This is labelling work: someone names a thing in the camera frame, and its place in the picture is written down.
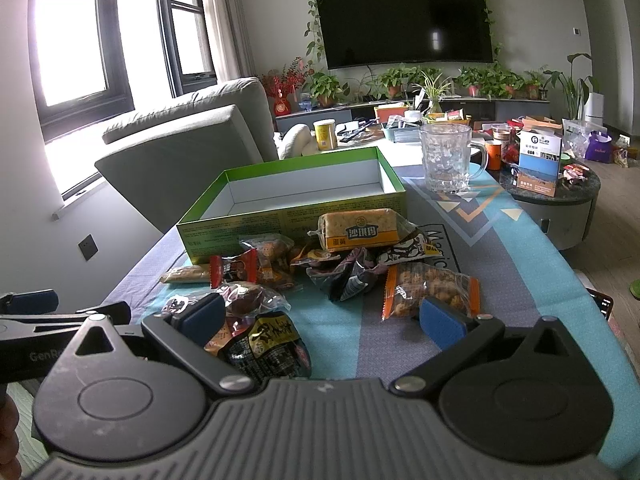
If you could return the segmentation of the person's left hand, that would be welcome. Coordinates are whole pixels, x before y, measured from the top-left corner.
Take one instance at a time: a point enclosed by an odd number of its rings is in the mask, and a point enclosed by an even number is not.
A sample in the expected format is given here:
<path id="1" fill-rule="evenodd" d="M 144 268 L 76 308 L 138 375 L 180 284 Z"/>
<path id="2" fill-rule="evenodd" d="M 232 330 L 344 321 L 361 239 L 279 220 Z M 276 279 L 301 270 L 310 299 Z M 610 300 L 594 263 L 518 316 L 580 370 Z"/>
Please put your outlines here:
<path id="1" fill-rule="evenodd" d="M 9 396 L 6 396 L 0 418 L 0 474 L 2 479 L 18 480 L 21 478 L 22 466 L 17 459 L 20 444 L 16 434 L 19 421 L 20 414 L 18 414 L 15 403 Z"/>

